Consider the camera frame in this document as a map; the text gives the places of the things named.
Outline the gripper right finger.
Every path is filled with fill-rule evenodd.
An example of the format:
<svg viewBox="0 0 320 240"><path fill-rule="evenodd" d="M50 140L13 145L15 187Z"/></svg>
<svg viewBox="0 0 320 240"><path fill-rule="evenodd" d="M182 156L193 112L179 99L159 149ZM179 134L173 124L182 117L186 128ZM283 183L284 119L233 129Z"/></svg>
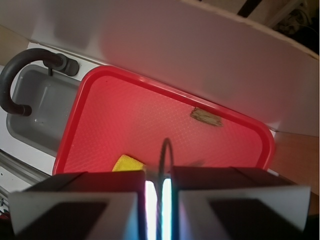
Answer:
<svg viewBox="0 0 320 240"><path fill-rule="evenodd" d="M311 189L260 168L175 166L173 240L306 240Z"/></svg>

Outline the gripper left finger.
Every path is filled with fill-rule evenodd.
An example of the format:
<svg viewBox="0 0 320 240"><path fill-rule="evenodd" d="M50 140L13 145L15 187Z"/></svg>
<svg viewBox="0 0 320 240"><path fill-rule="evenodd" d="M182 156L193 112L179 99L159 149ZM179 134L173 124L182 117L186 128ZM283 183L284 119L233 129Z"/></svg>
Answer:
<svg viewBox="0 0 320 240"><path fill-rule="evenodd" d="M8 196L17 240L145 240L145 173L56 174Z"/></svg>

